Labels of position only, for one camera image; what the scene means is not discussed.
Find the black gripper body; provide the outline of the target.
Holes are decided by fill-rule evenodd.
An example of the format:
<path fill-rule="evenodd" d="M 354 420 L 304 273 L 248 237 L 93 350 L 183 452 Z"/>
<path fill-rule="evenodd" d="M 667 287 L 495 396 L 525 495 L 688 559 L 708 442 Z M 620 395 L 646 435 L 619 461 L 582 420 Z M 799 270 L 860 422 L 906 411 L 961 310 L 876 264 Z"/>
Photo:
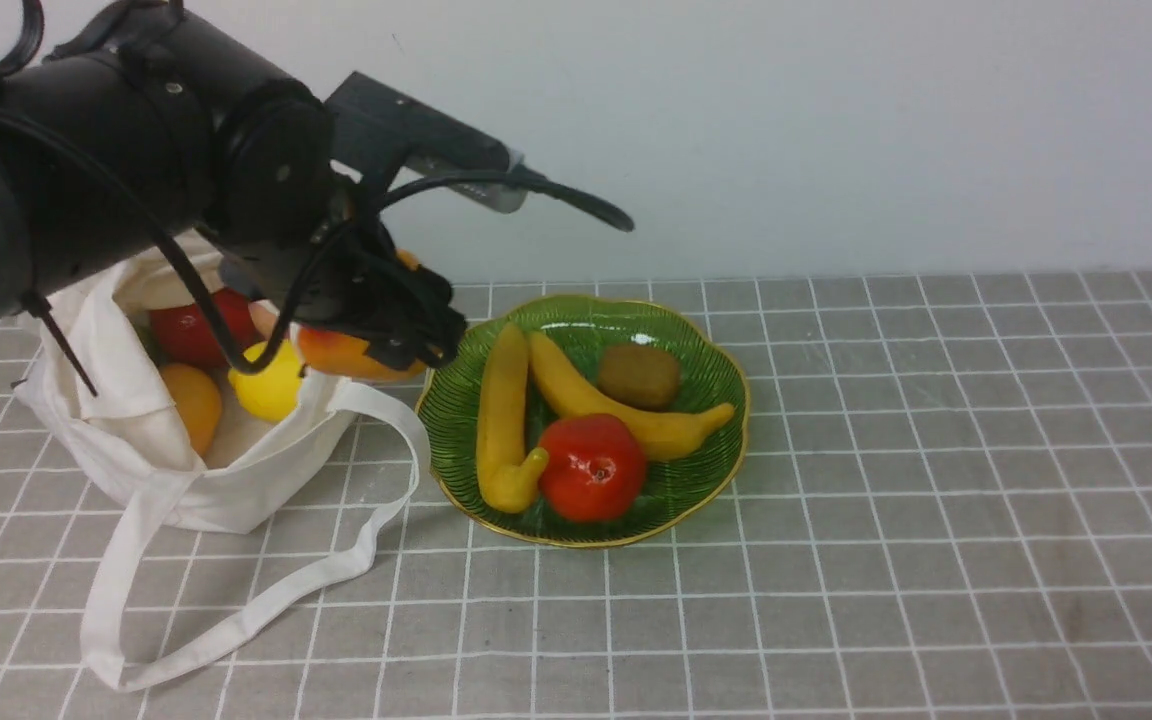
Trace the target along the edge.
<path fill-rule="evenodd" d="M 300 323 L 366 341 L 385 366 L 442 369 L 457 359 L 468 329 L 448 279 L 397 249 L 379 219 L 340 223 L 270 258 L 225 250 L 219 276 L 247 300 L 270 300 L 279 311 L 270 342 L 289 340 L 294 351 L 291 325 Z"/>

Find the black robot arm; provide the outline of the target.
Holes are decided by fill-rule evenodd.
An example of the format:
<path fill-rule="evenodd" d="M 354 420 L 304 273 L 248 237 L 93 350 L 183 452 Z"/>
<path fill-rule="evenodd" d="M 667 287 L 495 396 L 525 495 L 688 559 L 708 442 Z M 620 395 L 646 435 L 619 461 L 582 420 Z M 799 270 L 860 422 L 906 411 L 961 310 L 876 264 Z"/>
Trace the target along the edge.
<path fill-rule="evenodd" d="M 44 24 L 23 3 L 0 60 L 0 320 L 33 314 L 61 338 L 55 293 L 156 249 L 221 359 L 260 372 L 273 353 L 247 357 L 179 243 L 198 232 L 274 302 L 275 340 L 335 332 L 396 370 L 457 356 L 450 283 L 408 266 L 381 220 L 435 188 L 392 190 L 401 150 L 381 150 L 379 179 L 338 173 L 329 106 L 180 1 L 114 1 L 33 65 Z"/>

